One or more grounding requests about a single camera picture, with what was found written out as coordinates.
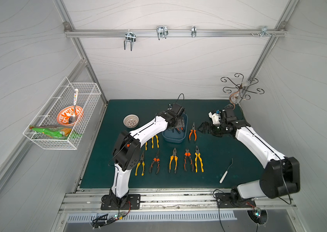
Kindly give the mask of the blue plastic storage box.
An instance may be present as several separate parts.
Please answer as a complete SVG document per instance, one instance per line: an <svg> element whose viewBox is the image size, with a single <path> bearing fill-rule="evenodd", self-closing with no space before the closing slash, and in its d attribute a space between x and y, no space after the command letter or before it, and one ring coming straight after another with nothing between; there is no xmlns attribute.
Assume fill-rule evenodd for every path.
<svg viewBox="0 0 327 232"><path fill-rule="evenodd" d="M185 140L187 136L187 128L188 128L188 116L185 113L183 113L182 117L184 117L185 120L185 132L178 133L176 130L163 131L162 136L166 142L180 144Z"/></svg>

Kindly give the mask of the small yellow black pliers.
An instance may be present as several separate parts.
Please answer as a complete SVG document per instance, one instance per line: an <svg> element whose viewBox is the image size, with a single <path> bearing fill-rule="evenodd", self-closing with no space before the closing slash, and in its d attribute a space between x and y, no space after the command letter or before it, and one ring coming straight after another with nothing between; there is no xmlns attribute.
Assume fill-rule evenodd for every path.
<svg viewBox="0 0 327 232"><path fill-rule="evenodd" d="M200 153L199 147L196 146L196 148L195 148L195 172L196 173L198 172L199 167L200 167L201 172L203 173L204 168L203 168L203 161L201 158L201 153Z"/></svg>

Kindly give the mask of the orange black cutter pliers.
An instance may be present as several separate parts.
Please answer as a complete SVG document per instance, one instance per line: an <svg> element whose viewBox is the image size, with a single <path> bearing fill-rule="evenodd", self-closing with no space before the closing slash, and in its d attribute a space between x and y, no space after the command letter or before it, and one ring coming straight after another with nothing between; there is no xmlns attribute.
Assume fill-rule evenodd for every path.
<svg viewBox="0 0 327 232"><path fill-rule="evenodd" d="M189 161L191 171L194 171L194 165L191 157L190 150L187 148L185 149L185 154L184 154L184 171L187 171L187 161Z"/></svg>

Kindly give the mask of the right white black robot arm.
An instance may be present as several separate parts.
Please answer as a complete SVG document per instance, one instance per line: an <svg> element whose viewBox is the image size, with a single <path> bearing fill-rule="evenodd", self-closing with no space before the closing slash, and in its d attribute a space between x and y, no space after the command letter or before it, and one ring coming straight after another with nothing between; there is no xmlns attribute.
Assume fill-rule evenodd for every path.
<svg viewBox="0 0 327 232"><path fill-rule="evenodd" d="M238 119L232 108L213 110L208 115L211 121L203 122L198 127L200 132L216 137L233 136L251 151L264 168L259 180L233 188L232 200L275 199L300 191L300 163L296 158L287 157L274 149L247 121Z"/></svg>

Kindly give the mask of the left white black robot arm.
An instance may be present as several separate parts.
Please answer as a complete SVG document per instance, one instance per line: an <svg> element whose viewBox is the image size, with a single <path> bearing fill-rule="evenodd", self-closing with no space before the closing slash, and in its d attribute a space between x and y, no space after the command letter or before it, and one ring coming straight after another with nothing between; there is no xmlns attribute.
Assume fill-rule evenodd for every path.
<svg viewBox="0 0 327 232"><path fill-rule="evenodd" d="M124 130L119 134L112 157L115 168L113 185L108 194L112 206L121 209L128 201L131 170L138 164L141 147L160 132L177 128L184 112L184 107L174 103L142 127L130 132Z"/></svg>

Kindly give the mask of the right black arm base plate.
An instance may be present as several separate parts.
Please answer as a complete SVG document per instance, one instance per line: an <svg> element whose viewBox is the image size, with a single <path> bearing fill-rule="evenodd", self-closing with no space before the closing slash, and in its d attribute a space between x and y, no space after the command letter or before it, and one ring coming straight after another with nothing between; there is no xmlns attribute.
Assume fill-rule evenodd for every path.
<svg viewBox="0 0 327 232"><path fill-rule="evenodd" d="M256 208L256 203L252 199L237 199L231 193L216 192L213 194L217 208Z"/></svg>

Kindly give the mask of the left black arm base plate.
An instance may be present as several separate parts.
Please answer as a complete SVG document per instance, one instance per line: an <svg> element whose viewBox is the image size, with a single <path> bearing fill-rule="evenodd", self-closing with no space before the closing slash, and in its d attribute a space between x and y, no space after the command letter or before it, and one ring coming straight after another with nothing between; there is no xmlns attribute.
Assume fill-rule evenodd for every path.
<svg viewBox="0 0 327 232"><path fill-rule="evenodd" d="M104 195L101 198L101 210L138 210L140 209L140 194L127 194L118 198L114 193Z"/></svg>

